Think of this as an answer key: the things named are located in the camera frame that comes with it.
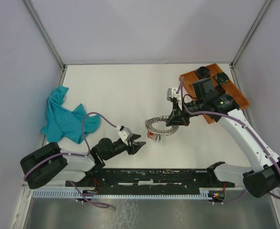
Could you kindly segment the silver keyring with keys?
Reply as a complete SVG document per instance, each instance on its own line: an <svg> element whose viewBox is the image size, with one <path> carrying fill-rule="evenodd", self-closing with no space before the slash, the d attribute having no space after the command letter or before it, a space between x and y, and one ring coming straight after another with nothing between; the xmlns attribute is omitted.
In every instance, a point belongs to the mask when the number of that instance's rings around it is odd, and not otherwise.
<svg viewBox="0 0 280 229"><path fill-rule="evenodd" d="M167 118L168 116L159 116L145 121L147 132L154 133L156 143L160 142L163 137L173 135L179 128L179 126L166 126Z"/></svg>

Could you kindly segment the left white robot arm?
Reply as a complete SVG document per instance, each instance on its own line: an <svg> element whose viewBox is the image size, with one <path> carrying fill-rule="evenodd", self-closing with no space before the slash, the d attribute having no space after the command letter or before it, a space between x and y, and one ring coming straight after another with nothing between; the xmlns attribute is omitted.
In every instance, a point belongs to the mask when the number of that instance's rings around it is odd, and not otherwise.
<svg viewBox="0 0 280 229"><path fill-rule="evenodd" d="M49 182L72 181L88 186L93 180L91 172L105 166L105 161L123 152L136 154L146 142L137 141L141 135L132 134L124 142L122 139L112 141L102 138L91 150L90 154L63 152L56 142L51 142L25 156L20 161L24 173L23 180L30 189L38 189Z"/></svg>

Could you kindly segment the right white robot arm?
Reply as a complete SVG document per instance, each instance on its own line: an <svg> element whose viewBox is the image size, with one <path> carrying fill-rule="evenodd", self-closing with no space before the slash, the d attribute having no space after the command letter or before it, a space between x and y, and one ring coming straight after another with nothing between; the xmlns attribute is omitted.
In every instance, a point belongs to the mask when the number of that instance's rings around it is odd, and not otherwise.
<svg viewBox="0 0 280 229"><path fill-rule="evenodd" d="M184 102L182 84L169 88L167 99L173 110L166 120L166 126L187 126L189 119L208 115L224 128L240 147L250 166L232 166L220 163L206 174L206 181L216 187L230 182L244 187L252 196L260 198L280 186L280 156L256 133L246 120L242 110L232 96L219 95L211 79L204 78L193 83L196 93L194 101Z"/></svg>

